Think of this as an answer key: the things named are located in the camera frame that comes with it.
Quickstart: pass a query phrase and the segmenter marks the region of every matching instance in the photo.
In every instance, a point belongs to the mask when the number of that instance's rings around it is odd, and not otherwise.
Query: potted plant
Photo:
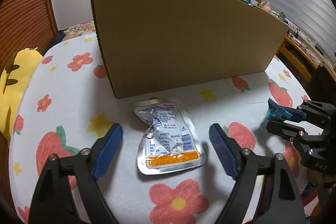
[[[281,12],[280,15],[279,15],[279,19],[280,19],[281,21],[284,21],[285,18],[286,18],[285,13],[284,13],[284,12]]]

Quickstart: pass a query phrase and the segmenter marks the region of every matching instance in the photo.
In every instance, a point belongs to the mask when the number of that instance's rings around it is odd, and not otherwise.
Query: pink object
[[[25,210],[22,210],[20,207],[17,209],[19,211],[19,214],[24,220],[24,224],[28,224],[28,218],[29,218],[29,207],[25,207]]]
[[[37,102],[37,112],[45,112],[51,104],[51,99],[49,98],[49,94],[46,94],[42,99]]]
[[[300,153],[293,147],[291,142],[285,142],[285,152],[282,153],[285,157],[289,168],[292,171],[292,174],[297,178],[300,174]]]
[[[153,224],[195,224],[194,214],[209,208],[209,200],[200,194],[197,181],[187,179],[175,189],[158,183],[149,189],[149,197],[155,204],[149,219]]]
[[[76,55],[73,57],[73,61],[68,64],[68,68],[72,71],[79,70],[83,65],[91,64],[93,61],[92,57],[89,57],[90,53],[86,52],[83,55]]]
[[[262,7],[262,9],[268,13],[270,13],[272,11],[272,8],[271,8],[271,3],[270,2],[266,2],[266,4]]]
[[[223,127],[223,129],[226,135],[230,138],[234,138],[241,148],[246,147],[253,151],[256,140],[247,127],[241,123],[233,122],[228,128]]]

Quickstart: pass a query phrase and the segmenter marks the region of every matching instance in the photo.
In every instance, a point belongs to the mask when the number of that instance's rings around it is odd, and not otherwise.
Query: yellow star pattern
[[[211,100],[217,100],[217,97],[212,94],[213,90],[212,89],[206,89],[205,87],[202,87],[201,91],[198,93],[199,95],[203,96],[204,101],[209,101]]]
[[[110,129],[111,125],[114,123],[113,121],[105,120],[105,113],[103,112],[98,117],[90,118],[89,127],[86,129],[87,132],[95,131],[97,137],[105,136],[106,132]]]
[[[57,66],[58,66],[58,65],[56,65],[56,66],[52,66],[51,69],[50,69],[50,71],[54,71],[54,70],[56,70],[56,69],[57,69]]]
[[[93,41],[93,38],[92,37],[88,37],[88,38],[85,38],[84,39],[84,42],[86,43],[86,42],[91,42],[91,41]]]
[[[18,176],[20,173],[22,173],[22,170],[21,170],[21,168],[20,168],[18,162],[15,162],[15,163],[13,164],[13,170],[14,170],[14,172],[15,172],[15,175],[17,175],[17,176]]]
[[[280,73],[278,73],[278,77],[279,77],[279,79],[280,79],[281,81],[286,82],[285,78],[284,78]]]

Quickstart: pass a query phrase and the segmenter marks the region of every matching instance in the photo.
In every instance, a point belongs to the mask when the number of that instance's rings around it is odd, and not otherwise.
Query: yellow plush toy
[[[41,60],[36,50],[19,51],[0,76],[0,132],[8,143],[22,95]]]

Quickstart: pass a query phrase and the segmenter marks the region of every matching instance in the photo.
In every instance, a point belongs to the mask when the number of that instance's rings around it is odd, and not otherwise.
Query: blue gripper pad
[[[270,121],[286,121],[292,118],[292,114],[269,98],[266,118]]]
[[[218,124],[213,124],[209,129],[209,139],[215,149],[217,156],[225,170],[225,173],[234,180],[239,175],[236,163],[236,157],[230,150],[225,139],[231,139],[226,136],[225,132]]]
[[[120,124],[115,123],[106,133],[105,137],[100,138],[96,141],[96,143],[98,141],[105,142],[96,157],[95,170],[93,172],[93,176],[96,181],[106,174],[122,139],[123,129]]]
[[[292,114],[292,117],[289,119],[292,122],[302,122],[307,119],[307,114],[302,112],[301,110],[291,109],[288,111],[290,112],[290,114]]]

